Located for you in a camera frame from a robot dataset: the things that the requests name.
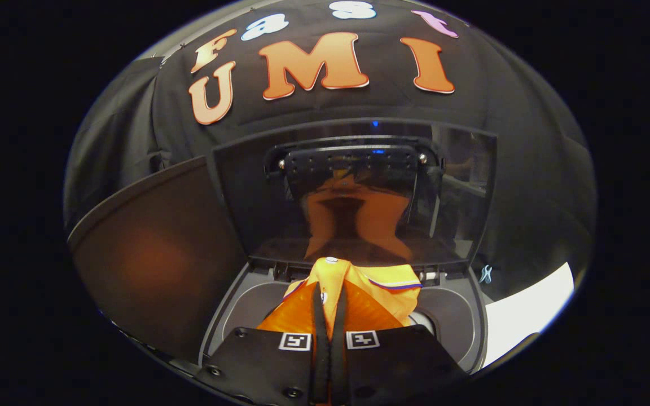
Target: transparent lid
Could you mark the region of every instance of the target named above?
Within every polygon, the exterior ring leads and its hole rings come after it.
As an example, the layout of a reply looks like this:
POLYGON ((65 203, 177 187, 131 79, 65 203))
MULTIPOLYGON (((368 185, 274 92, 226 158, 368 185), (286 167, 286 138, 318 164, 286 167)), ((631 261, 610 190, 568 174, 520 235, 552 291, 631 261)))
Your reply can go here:
POLYGON ((250 257, 450 264, 480 242, 495 141, 445 125, 361 120, 251 136, 214 158, 250 257))

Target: pink letter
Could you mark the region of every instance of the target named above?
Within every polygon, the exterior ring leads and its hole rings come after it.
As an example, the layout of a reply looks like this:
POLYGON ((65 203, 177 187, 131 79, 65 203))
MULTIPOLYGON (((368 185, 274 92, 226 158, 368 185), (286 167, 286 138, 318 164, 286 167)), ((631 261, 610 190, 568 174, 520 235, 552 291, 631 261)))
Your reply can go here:
POLYGON ((428 25, 433 27, 433 29, 438 31, 439 33, 446 34, 447 36, 452 38, 458 38, 458 34, 446 28, 446 25, 448 24, 446 24, 445 21, 436 18, 436 16, 431 15, 431 13, 428 13, 426 11, 415 11, 415 10, 410 10, 410 11, 412 11, 413 14, 422 16, 423 20, 425 20, 425 22, 428 23, 428 25))

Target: letter m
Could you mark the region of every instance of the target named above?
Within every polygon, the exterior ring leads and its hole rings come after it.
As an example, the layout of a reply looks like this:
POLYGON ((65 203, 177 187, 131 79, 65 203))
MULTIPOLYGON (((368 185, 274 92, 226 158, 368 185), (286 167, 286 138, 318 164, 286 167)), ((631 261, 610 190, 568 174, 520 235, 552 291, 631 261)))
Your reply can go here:
POLYGON ((312 90, 323 65, 326 74, 321 83, 326 89, 367 86, 370 80, 361 72, 355 57, 356 39, 358 35, 354 33, 328 33, 320 37, 309 54, 291 41, 281 41, 260 49, 259 54, 267 59, 269 81, 262 97, 275 100, 295 92, 295 86, 287 82, 286 71, 300 87, 312 90))

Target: black background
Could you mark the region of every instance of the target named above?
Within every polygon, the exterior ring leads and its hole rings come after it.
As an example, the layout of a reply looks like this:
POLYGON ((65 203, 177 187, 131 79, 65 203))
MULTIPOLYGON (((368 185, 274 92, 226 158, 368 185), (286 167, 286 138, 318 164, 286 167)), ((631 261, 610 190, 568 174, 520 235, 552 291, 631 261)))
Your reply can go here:
MULTIPOLYGON (((438 5, 560 93, 590 143, 600 196, 594 262, 563 317, 438 400, 650 403, 650 2, 438 5)), ((0 404, 223 404, 105 322, 62 231, 65 160, 88 108, 128 62, 213 7, 0 2, 0 404)))

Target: orange letter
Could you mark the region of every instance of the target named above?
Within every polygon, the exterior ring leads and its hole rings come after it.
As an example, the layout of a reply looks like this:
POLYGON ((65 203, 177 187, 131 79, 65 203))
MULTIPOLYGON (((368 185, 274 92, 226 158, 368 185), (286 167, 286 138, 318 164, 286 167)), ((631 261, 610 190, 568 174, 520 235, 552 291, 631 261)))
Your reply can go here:
POLYGON ((434 43, 417 38, 400 38, 400 42, 410 47, 418 67, 418 77, 413 83, 418 89, 438 93, 452 93, 456 90, 443 71, 443 64, 438 53, 443 51, 434 43))
POLYGON ((327 74, 320 84, 326 89, 367 86, 370 79, 361 72, 355 57, 356 39, 358 35, 353 33, 325 34, 309 54, 290 41, 281 41, 260 49, 259 54, 267 58, 269 81, 262 97, 274 100, 294 93, 295 86, 287 82, 286 71, 297 80, 300 87, 312 90, 323 65, 327 74))
POLYGON ((230 111, 230 107, 232 107, 232 68, 234 67, 235 62, 230 61, 217 68, 212 74, 217 78, 217 84, 219 84, 219 103, 213 108, 207 105, 207 96, 204 94, 204 87, 207 85, 209 77, 203 77, 190 86, 192 112, 198 123, 212 124, 224 117, 227 111, 230 111))
POLYGON ((224 33, 212 41, 209 41, 209 43, 206 43, 203 46, 197 48, 197 51, 195 51, 197 53, 197 61, 192 67, 190 73, 197 72, 199 69, 202 69, 203 66, 214 61, 214 59, 217 57, 217 54, 214 52, 225 48, 225 44, 227 44, 227 37, 234 36, 235 33, 237 33, 237 30, 229 30, 227 33, 224 33))

